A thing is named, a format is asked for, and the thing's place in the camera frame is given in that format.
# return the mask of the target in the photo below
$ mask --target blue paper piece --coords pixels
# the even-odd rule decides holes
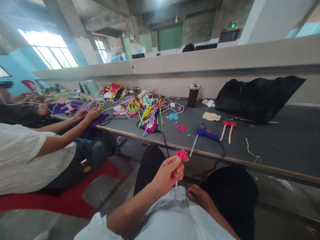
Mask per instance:
[[[171,120],[178,120],[178,119],[179,119],[177,113],[171,113],[170,115],[167,115],[166,118],[167,118],[168,120],[170,120],[170,121],[171,121]]]

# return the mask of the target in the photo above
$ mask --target gray floor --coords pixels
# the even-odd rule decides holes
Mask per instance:
[[[121,205],[133,195],[135,179],[139,169],[139,160],[141,160],[145,147],[140,142],[132,140],[121,149],[122,153],[128,155],[136,162],[127,159],[124,162],[117,157],[111,161],[121,169],[128,172],[125,181],[120,182],[108,176],[102,176],[94,180],[83,193],[83,198],[93,207],[102,206],[100,212],[102,215],[110,213],[116,207]],[[204,169],[212,168],[214,161],[194,156],[192,161],[185,166],[185,175],[201,173]],[[279,184],[274,178],[250,172],[254,177],[260,191],[259,201],[281,207],[288,211],[302,214],[320,221],[320,190],[312,187],[303,186],[297,183],[290,183],[294,189],[293,192],[287,190]],[[181,182],[186,188],[190,183]],[[114,194],[109,196],[112,189],[116,188]],[[319,239],[318,232],[296,223],[292,220],[276,215],[259,207],[255,211],[256,236],[255,239]],[[0,239],[73,239],[73,237],[86,225],[88,220],[65,216],[57,213],[40,210],[13,210],[0,212]]]

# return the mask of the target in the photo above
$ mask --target craft table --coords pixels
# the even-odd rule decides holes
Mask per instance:
[[[213,134],[221,135],[222,122],[229,119],[225,113],[209,108],[201,101],[197,102],[195,108],[189,108],[186,106],[187,99],[172,100],[185,106],[184,112],[178,115],[177,122],[179,125],[186,126],[186,129],[185,133],[179,132],[176,129],[176,120],[169,121],[163,117],[162,131],[165,133],[169,149],[185,149],[190,152],[196,131],[201,123],[205,123],[207,129],[211,130]],[[104,106],[103,109],[110,106],[111,103]],[[203,119],[202,115],[206,111],[221,115],[220,122]],[[114,110],[110,109],[104,113],[111,114],[113,112]],[[115,118],[125,118],[125,116],[116,116]],[[65,114],[58,114],[55,117],[69,118]],[[285,106],[272,120],[278,123],[258,125],[235,121],[237,125],[232,131],[231,144],[228,144],[229,127],[226,128],[224,138],[221,141],[226,151],[222,162],[229,165],[245,165],[248,170],[320,188],[319,120],[320,108]],[[132,117],[131,120],[113,119],[105,126],[97,125],[97,128],[165,147],[161,133],[142,136],[144,131],[136,126],[138,121],[139,117]],[[246,138],[248,138],[250,151],[261,157],[261,163],[254,163],[256,158],[248,153]],[[218,143],[206,137],[198,137],[193,154],[205,155],[217,160],[221,158],[222,153],[222,148]]]

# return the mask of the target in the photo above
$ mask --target white shirt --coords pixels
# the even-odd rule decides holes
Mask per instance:
[[[123,240],[107,228],[107,216],[96,213],[75,240]],[[146,213],[134,233],[135,240],[223,239],[234,240],[202,207],[188,200],[186,189],[179,186],[177,201],[174,188]]]
[[[38,191],[68,167],[76,152],[75,143],[35,157],[46,136],[57,135],[0,123],[0,195]]]

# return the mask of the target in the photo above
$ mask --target sleeve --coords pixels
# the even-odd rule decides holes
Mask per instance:
[[[46,135],[21,125],[10,126],[0,131],[1,163],[17,164],[31,161],[36,157]]]
[[[101,217],[97,212],[93,215],[90,223],[82,229],[74,240],[124,240],[120,235],[115,234],[107,228],[107,215]]]

